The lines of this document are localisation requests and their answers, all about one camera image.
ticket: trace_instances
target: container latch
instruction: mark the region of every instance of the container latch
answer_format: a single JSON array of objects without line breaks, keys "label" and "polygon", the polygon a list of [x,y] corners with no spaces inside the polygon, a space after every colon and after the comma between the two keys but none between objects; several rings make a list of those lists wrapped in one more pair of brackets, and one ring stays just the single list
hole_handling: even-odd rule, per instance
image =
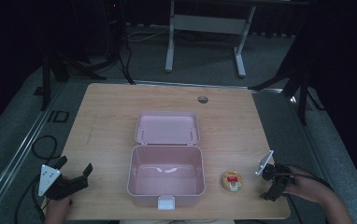
[{"label": "container latch", "polygon": [[173,196],[159,197],[158,210],[175,210],[175,197]]}]

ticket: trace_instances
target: gray carpet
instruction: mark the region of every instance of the gray carpet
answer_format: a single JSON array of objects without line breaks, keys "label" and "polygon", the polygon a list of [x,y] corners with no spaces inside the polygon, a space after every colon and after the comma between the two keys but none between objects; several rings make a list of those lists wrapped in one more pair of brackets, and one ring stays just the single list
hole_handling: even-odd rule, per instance
[{"label": "gray carpet", "polygon": [[[141,30],[136,28],[129,32]],[[164,28],[151,27],[144,30],[158,33]],[[189,42],[191,35],[178,34],[178,36],[180,38],[176,39],[173,72],[166,73],[164,71],[166,35],[161,34],[146,40],[142,39],[147,35],[131,35],[132,55],[129,71],[132,78],[138,83],[248,87],[273,77],[293,42],[292,38],[284,36],[270,39],[257,35],[248,37],[243,54],[248,75],[240,78],[236,74],[233,55],[233,46],[238,41],[237,36],[226,36],[221,41],[204,42]],[[215,35],[207,36],[208,39],[214,37]],[[129,51],[123,48],[121,56],[126,62]],[[97,63],[100,58],[93,57],[93,61]],[[41,85],[41,75],[38,70],[29,76],[0,118],[0,180],[7,181],[4,188],[0,189],[0,223],[13,223],[15,208],[22,194],[34,176],[39,173],[40,165],[45,162],[33,155],[29,147],[31,143],[41,136],[52,135],[58,143],[56,155],[64,148],[86,87],[94,82],[70,71],[73,76],[68,83],[53,82],[54,100],[45,112],[39,110],[41,98],[33,95],[36,87]],[[106,82],[124,82],[118,65],[102,69],[97,73],[107,77]],[[270,88],[281,89],[285,82],[286,80],[283,80]],[[276,91],[255,92],[253,96],[268,143],[271,149],[276,150],[275,161],[300,165],[330,181],[348,205],[357,223],[357,172],[326,112],[318,111],[314,106],[308,105],[308,126],[303,126],[295,115],[296,105],[292,104],[290,99]],[[69,112],[68,121],[50,121],[52,111]],[[37,142],[36,151],[47,156],[52,152],[53,147],[53,142],[45,138]],[[22,166],[15,172],[5,170],[17,152],[20,152],[23,157]],[[7,178],[5,175],[1,178],[1,174],[10,174],[14,178]],[[294,197],[293,201],[304,223],[324,222],[324,213],[317,204]],[[292,214],[289,218],[264,220],[264,222],[299,223],[292,204],[291,208]],[[19,209],[19,223],[39,222],[38,213],[30,194],[27,193]],[[107,221],[69,221],[68,223],[107,223]]]}]

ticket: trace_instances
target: wooden table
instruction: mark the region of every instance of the wooden table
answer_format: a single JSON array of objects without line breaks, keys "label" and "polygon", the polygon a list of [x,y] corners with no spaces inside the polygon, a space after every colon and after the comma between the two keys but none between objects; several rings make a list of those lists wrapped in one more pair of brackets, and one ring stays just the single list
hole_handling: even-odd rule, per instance
[{"label": "wooden table", "polygon": [[[208,102],[200,104],[199,96]],[[137,116],[146,110],[189,111],[198,118],[206,192],[193,207],[138,207],[127,192]],[[265,201],[270,183],[254,174],[269,151],[250,91],[244,89],[91,84],[64,147],[64,175],[89,162],[89,187],[73,195],[68,219],[253,219],[290,215],[286,199]],[[225,171],[244,178],[239,192],[221,185]]]}]

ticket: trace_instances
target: container lid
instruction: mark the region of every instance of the container lid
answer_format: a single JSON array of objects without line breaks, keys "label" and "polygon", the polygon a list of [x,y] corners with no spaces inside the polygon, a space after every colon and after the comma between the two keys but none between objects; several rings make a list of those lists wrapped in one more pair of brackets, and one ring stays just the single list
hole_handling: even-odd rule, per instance
[{"label": "container lid", "polygon": [[142,145],[195,145],[199,142],[192,112],[144,111],[137,120],[135,140]]}]

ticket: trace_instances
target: pink plastic container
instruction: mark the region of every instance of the pink plastic container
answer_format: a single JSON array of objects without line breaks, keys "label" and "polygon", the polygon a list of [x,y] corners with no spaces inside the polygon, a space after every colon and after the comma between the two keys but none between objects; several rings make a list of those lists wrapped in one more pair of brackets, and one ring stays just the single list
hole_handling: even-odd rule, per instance
[{"label": "pink plastic container", "polygon": [[195,205],[205,192],[196,115],[146,111],[138,116],[128,192],[138,206],[173,210]]}]

